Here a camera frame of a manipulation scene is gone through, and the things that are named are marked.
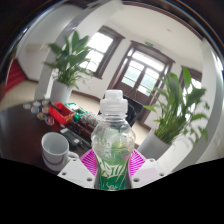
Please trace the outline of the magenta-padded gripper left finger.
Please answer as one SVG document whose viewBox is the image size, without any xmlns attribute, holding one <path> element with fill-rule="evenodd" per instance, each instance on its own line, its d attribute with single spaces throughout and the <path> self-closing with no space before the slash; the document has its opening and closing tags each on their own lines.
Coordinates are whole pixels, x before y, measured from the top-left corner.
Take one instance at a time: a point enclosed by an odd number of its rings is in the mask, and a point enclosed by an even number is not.
<svg viewBox="0 0 224 224">
<path fill-rule="evenodd" d="M 97 161 L 93 150 L 87 151 L 79 159 L 71 159 L 58 174 L 65 180 L 90 189 L 94 188 L 96 175 Z"/>
</svg>

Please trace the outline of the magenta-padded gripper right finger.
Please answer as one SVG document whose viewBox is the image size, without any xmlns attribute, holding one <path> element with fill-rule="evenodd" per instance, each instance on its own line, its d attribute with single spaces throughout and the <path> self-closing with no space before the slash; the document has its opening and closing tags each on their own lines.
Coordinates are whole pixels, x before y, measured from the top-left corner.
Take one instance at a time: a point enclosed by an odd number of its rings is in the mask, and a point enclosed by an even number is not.
<svg viewBox="0 0 224 224">
<path fill-rule="evenodd" d="M 158 162 L 146 159 L 140 152 L 134 150 L 128 163 L 128 175 L 132 189 L 148 185 L 165 176 Z"/>
</svg>

